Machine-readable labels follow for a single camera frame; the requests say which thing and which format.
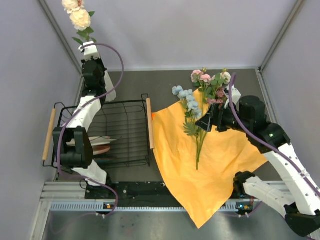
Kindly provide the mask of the mauve rose stem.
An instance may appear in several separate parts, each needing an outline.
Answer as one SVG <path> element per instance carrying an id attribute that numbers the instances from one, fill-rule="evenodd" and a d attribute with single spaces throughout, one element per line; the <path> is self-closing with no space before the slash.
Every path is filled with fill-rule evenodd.
<path id="1" fill-rule="evenodd" d="M 221 105 L 227 101 L 226 93 L 224 88 L 218 88 L 213 96 L 209 96 L 207 99 L 207 103 L 209 105 L 218 104 Z"/>

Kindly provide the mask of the orange paper flower bouquet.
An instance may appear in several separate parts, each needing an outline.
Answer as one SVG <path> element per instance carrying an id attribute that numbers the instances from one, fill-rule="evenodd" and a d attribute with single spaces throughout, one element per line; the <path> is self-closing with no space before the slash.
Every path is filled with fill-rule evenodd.
<path id="1" fill-rule="evenodd" d="M 177 102 L 153 114 L 153 150 L 165 185 L 201 228 L 231 197 L 238 172 L 267 162 L 246 135 L 235 130 L 206 135 L 200 161 L 196 141 L 184 133 L 185 112 Z"/>

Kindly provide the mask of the cream rose stem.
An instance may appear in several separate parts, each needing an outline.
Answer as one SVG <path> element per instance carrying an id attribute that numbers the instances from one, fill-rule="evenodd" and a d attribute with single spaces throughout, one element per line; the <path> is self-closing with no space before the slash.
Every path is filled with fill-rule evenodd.
<path id="1" fill-rule="evenodd" d="M 212 81 L 211 81 L 212 90 L 209 96 L 212 97 L 219 88 L 225 88 L 226 86 L 228 86 L 230 81 L 231 81 L 231 74 L 228 72 L 226 68 L 224 68 L 221 73 L 217 73 L 212 77 Z"/>
<path id="2" fill-rule="evenodd" d="M 95 12 L 85 9 L 84 0 L 62 0 L 61 4 L 73 27 L 77 30 L 77 37 L 72 37 L 72 39 L 81 46 L 88 42 L 96 43 L 97 40 L 91 36 L 95 32 L 91 28 L 91 18 Z"/>

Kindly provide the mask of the pink rose stem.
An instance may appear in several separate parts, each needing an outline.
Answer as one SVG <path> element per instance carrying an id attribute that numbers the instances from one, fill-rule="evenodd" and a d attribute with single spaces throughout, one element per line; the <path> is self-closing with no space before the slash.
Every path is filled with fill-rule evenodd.
<path id="1" fill-rule="evenodd" d="M 191 81 L 193 84 L 198 87 L 198 91 L 200 92 L 200 109 L 201 113 L 198 114 L 197 119 L 199 120 L 204 114 L 207 105 L 207 88 L 210 86 L 210 81 L 212 77 L 207 74 L 207 69 L 203 68 L 202 70 L 194 70 L 191 74 Z M 196 169 L 199 169 L 201 151 L 204 144 L 204 140 L 207 133 L 200 127 L 197 127 L 197 135 L 196 135 Z"/>

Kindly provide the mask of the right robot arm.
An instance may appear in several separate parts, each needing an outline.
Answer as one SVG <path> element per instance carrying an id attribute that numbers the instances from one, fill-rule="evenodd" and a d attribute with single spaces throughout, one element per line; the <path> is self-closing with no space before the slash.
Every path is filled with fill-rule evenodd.
<path id="1" fill-rule="evenodd" d="M 265 104 L 257 96 L 244 96 L 239 107 L 213 104 L 196 122 L 206 132 L 235 130 L 246 134 L 249 142 L 274 167 L 289 190 L 284 193 L 249 171 L 236 173 L 233 192 L 239 198 L 254 197 L 277 211 L 290 229 L 307 237 L 320 228 L 320 188 L 302 165 L 284 129 L 267 120 Z"/>

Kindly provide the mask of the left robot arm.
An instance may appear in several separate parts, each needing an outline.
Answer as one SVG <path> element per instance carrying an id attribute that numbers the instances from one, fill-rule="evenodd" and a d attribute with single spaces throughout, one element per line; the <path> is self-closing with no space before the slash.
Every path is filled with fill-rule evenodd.
<path id="1" fill-rule="evenodd" d="M 114 191 L 108 183 L 108 174 L 94 160 L 94 151 L 88 130 L 94 117 L 106 101 L 106 68 L 101 58 L 82 60 L 84 88 L 80 103 L 70 119 L 53 130 L 54 153 L 57 169 L 62 167 L 83 176 L 87 183 L 96 186 L 96 192 L 102 198 L 109 198 Z"/>

